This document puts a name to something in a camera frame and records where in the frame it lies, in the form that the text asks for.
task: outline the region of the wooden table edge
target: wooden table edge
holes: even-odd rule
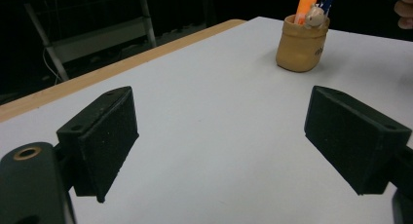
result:
[[[85,75],[71,79],[59,85],[44,89],[40,92],[27,95],[20,99],[0,105],[0,123],[16,117],[22,113],[38,108],[42,105],[60,99],[95,83],[108,79],[119,73],[132,69],[142,63],[164,56],[181,48],[204,40],[220,32],[244,23],[241,19],[230,19],[215,26],[198,31],[191,35],[164,44],[163,46],[131,56],[113,64],[107,65]]]

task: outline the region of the hand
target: hand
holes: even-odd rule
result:
[[[394,11],[400,16],[398,26],[402,29],[413,29],[413,0],[399,0]]]

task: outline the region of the plush toy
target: plush toy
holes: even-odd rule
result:
[[[313,4],[310,11],[306,14],[304,26],[307,28],[322,27],[325,18],[324,10]]]

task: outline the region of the table surface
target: table surface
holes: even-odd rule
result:
[[[318,85],[413,129],[413,44],[329,30],[319,65],[294,73],[275,63],[282,21],[234,25],[2,106],[0,157],[57,144],[56,130],[99,95],[131,86],[140,138],[104,205],[70,192],[79,223],[393,223],[394,186],[358,196],[304,121]]]

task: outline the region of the black mount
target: black mount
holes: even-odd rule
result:
[[[359,194],[394,194],[394,223],[413,223],[412,130],[346,93],[315,86],[307,138]]]
[[[0,162],[0,223],[76,223],[68,191],[100,203],[138,138],[131,87],[101,95],[57,131]]]

